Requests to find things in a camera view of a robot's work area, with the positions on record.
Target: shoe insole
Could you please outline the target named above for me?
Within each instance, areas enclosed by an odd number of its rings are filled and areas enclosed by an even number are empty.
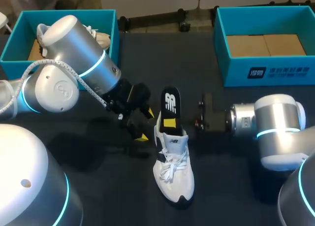
[[[165,87],[161,95],[160,132],[182,136],[181,95],[176,87]]]

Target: shoelace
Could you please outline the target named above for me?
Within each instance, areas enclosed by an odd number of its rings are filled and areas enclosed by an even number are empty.
[[[165,156],[167,163],[162,168],[159,173],[159,177],[165,182],[171,181],[174,177],[176,170],[183,170],[187,165],[187,147],[180,158],[177,161],[174,161],[174,157],[178,157],[176,154],[168,153],[166,148],[162,149],[162,153]]]
[[[95,38],[96,37],[96,31],[98,30],[98,29],[92,29],[92,27],[91,26],[85,26],[85,25],[83,25],[87,30],[88,30],[88,32]]]

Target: white cable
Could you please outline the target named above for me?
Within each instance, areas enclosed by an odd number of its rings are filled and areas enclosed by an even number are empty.
[[[8,29],[8,31],[9,31],[10,33],[12,33],[12,29],[9,27],[8,24],[5,24],[5,27]]]
[[[98,30],[98,29],[92,29],[92,27],[91,26],[85,26],[85,25],[83,25],[86,29],[87,29],[87,31],[94,37],[94,38],[96,38],[96,31]]]
[[[106,107],[107,103],[104,101],[101,97],[99,97],[83,80],[82,78],[66,63],[62,61],[56,61],[56,60],[38,60],[34,63],[30,64],[27,69],[24,71],[21,80],[18,84],[18,87],[15,91],[15,96],[12,97],[11,101],[2,109],[0,109],[0,115],[5,112],[13,103],[14,100],[18,97],[21,88],[23,86],[23,83],[25,82],[25,79],[28,77],[29,73],[33,70],[33,68],[37,67],[38,65],[57,65],[59,67],[62,67],[69,71],[77,80],[79,83],[82,84],[82,86],[92,95],[94,96],[104,107]]]
[[[13,97],[13,115],[11,117],[11,119],[15,118],[15,116],[18,114],[18,103],[17,103],[17,99],[14,95],[14,89],[12,87],[12,85],[7,81],[7,80],[1,80],[0,82],[3,82],[6,84],[6,87],[9,89],[12,97]]]

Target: robotic arm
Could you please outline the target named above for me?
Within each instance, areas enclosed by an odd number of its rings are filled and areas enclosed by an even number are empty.
[[[78,100],[79,81],[108,111],[119,114],[121,127],[135,140],[148,140],[130,116],[139,108],[148,119],[154,117],[147,103],[149,89],[121,78],[121,71],[76,17],[65,16],[51,27],[39,25],[37,37],[47,49],[46,59],[30,65],[21,79],[0,82],[1,120],[23,112],[65,112]]]
[[[230,110],[214,114],[211,99],[201,101],[201,116],[196,126],[217,130],[235,137],[254,137],[258,141],[260,160],[269,170],[296,170],[315,150],[315,128],[305,129],[303,106],[283,94],[260,98],[256,103],[233,104]],[[213,124],[214,117],[219,120]]]

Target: shoe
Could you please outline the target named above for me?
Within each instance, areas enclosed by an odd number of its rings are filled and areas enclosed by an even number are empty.
[[[164,88],[161,112],[154,127],[157,161],[154,178],[163,195],[178,204],[188,203],[194,191],[190,165],[188,135],[181,121],[181,98],[175,87]]]

